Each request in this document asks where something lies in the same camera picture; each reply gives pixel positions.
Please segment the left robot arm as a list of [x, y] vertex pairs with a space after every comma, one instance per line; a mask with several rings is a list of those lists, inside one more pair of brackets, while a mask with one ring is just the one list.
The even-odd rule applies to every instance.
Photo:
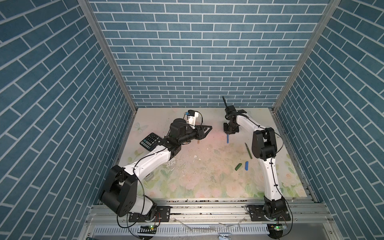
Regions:
[[212, 126], [194, 126], [184, 119], [175, 119], [169, 133], [155, 142], [152, 151], [125, 167], [113, 166], [104, 182], [100, 200], [118, 217], [139, 214], [146, 221], [157, 215], [157, 204], [145, 194], [138, 195], [138, 185], [156, 168], [174, 158], [182, 145], [192, 140], [202, 140], [213, 129]]

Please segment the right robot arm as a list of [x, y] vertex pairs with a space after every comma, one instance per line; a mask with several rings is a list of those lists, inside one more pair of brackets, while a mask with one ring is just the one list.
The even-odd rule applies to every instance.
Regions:
[[225, 118], [228, 120], [224, 123], [224, 132], [227, 135], [233, 135], [244, 129], [253, 134], [251, 151], [253, 156], [259, 160], [262, 167], [265, 192], [264, 192], [264, 215], [270, 220], [288, 215], [288, 219], [292, 219], [292, 211], [288, 201], [284, 198], [278, 182], [276, 169], [276, 156], [279, 152], [276, 132], [273, 128], [262, 126], [253, 120], [246, 111], [237, 110], [233, 105], [225, 105]]

